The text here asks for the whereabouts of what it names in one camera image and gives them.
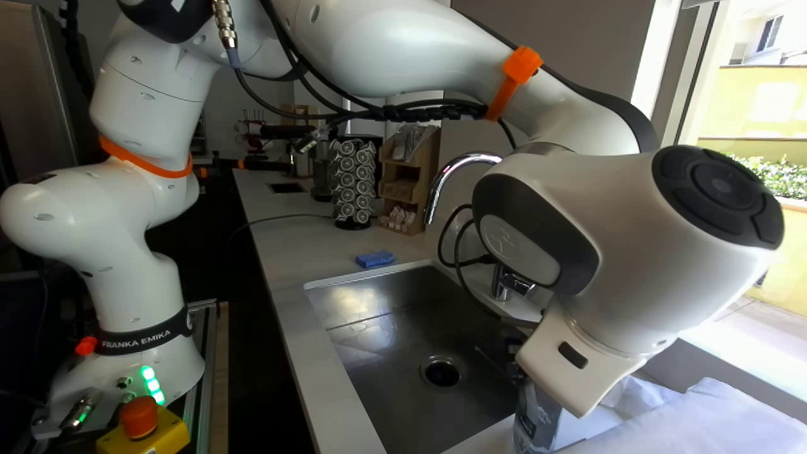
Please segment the wooden condiment organizer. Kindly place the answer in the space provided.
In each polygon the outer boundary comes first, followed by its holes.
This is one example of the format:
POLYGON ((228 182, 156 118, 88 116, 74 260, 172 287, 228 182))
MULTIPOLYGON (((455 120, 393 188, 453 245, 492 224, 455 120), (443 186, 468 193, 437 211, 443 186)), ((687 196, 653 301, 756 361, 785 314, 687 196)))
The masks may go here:
POLYGON ((380 226, 401 235, 424 232, 427 197, 440 158, 441 128, 433 127, 412 153, 411 161, 394 159, 398 133, 380 148, 380 226))

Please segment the window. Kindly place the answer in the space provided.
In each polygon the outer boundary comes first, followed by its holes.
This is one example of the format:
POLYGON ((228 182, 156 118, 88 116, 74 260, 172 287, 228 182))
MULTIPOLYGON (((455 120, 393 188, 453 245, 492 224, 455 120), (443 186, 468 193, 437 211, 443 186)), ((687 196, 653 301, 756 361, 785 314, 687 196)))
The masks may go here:
POLYGON ((807 317, 807 0, 683 0, 694 14, 666 141, 711 149, 781 201, 786 235, 746 295, 807 317))

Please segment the rack of cups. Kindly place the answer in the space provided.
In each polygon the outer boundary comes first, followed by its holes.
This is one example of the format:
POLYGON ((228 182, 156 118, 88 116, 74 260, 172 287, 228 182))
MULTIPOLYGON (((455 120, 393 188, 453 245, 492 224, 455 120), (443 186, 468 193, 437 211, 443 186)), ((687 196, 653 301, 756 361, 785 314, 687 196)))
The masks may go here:
POLYGON ((265 155, 267 141, 260 134, 260 129, 266 125, 264 111, 244 108, 241 114, 242 118, 233 124, 236 145, 250 157, 265 155))

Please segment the white cloth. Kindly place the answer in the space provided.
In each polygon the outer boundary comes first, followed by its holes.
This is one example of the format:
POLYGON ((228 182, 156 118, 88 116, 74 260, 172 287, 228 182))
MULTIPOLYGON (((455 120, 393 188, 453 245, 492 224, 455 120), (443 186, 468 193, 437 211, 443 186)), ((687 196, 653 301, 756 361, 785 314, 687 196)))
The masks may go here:
POLYGON ((807 454, 807 424, 713 378, 678 393, 629 377, 602 403, 622 422, 559 454, 807 454))

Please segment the yellow emergency stop button box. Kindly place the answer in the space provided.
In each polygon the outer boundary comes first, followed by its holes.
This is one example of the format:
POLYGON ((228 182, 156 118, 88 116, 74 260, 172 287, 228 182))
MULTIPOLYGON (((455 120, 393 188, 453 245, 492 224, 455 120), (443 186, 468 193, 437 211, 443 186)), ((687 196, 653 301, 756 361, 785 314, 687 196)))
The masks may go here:
POLYGON ((124 404, 119 424, 95 443, 95 454, 179 454, 190 444, 181 417, 144 395, 124 404))

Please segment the dishwashing liquid bottle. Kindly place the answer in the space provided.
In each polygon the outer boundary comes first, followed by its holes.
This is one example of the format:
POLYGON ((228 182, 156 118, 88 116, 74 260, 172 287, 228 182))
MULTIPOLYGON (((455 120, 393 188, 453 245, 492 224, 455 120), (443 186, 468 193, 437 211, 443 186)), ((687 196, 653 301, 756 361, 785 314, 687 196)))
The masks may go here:
POLYGON ((522 380, 513 423, 513 454, 551 454, 562 407, 532 380, 522 380))

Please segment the blue sponge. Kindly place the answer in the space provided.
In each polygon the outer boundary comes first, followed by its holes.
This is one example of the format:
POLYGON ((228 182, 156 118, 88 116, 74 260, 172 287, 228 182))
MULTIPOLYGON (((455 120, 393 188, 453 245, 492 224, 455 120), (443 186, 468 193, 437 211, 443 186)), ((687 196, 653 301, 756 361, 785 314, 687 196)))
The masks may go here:
POLYGON ((355 256, 355 263, 360 265, 363 269, 371 269, 375 267, 383 267, 383 265, 390 265, 396 261, 396 256, 387 250, 380 250, 374 253, 364 253, 363 255, 355 256))

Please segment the chrome tap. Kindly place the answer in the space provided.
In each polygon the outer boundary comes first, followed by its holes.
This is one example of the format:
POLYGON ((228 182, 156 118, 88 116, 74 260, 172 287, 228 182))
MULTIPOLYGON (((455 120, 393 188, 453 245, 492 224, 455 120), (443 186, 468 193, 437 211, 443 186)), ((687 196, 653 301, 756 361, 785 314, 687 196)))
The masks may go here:
MULTIPOLYGON (((498 155, 481 152, 464 153, 448 161, 436 172, 431 184, 426 207, 424 208, 424 224, 430 225, 433 223, 442 190, 454 173, 466 166, 476 164, 496 166, 501 161, 502 157, 498 155)), ((528 281, 527 278, 520 276, 516 271, 512 271, 494 258, 491 258, 491 261, 495 264, 491 289, 491 298, 494 301, 507 301, 512 294, 520 295, 524 299, 530 299, 536 293, 537 285, 534 282, 528 281)))

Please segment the coffee capsule carousel holder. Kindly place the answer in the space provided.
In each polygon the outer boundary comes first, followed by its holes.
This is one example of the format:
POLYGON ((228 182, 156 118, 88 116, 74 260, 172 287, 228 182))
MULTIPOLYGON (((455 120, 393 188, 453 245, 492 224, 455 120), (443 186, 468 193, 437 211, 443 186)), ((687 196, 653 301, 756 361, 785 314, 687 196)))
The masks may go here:
POLYGON ((360 139, 333 140, 328 151, 335 226, 343 230, 365 230, 371 226, 374 216, 376 146, 360 139))

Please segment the stainless steel sink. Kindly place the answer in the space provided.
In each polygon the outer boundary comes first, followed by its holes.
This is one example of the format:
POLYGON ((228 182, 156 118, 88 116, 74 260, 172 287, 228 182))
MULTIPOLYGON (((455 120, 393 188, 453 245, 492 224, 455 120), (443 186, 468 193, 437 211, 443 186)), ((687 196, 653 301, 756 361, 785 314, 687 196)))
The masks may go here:
POLYGON ((441 454, 514 414, 525 335, 433 265, 306 288, 387 454, 441 454))

